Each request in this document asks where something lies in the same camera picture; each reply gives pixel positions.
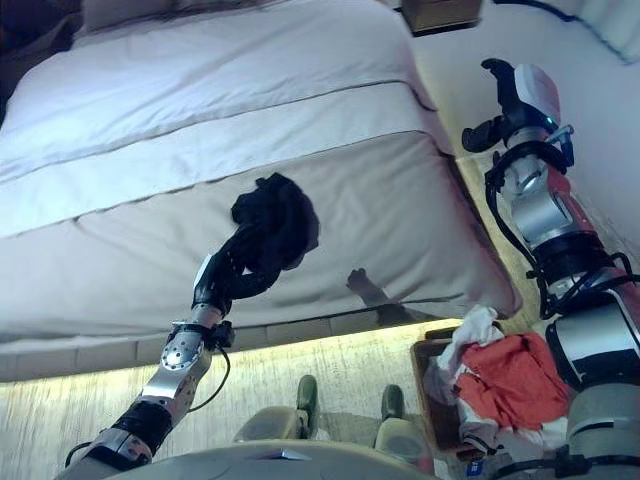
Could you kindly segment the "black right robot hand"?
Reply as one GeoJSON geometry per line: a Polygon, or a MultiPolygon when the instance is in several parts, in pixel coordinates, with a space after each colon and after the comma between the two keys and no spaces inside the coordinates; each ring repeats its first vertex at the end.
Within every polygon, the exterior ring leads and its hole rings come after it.
{"type": "Polygon", "coordinates": [[[553,80],[533,64],[516,67],[489,58],[481,62],[496,80],[501,113],[461,134],[468,152],[480,153],[502,142],[510,148],[529,140],[544,140],[561,124],[560,99],[553,80]]]}

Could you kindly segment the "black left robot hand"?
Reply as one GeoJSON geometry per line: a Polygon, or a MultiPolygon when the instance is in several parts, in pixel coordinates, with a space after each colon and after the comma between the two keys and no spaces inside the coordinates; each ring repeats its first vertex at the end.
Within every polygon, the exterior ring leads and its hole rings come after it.
{"type": "Polygon", "coordinates": [[[193,287],[191,308],[204,305],[227,315],[234,300],[264,293],[278,279],[277,264],[260,266],[260,241],[256,227],[239,227],[222,247],[201,265],[193,287]]]}

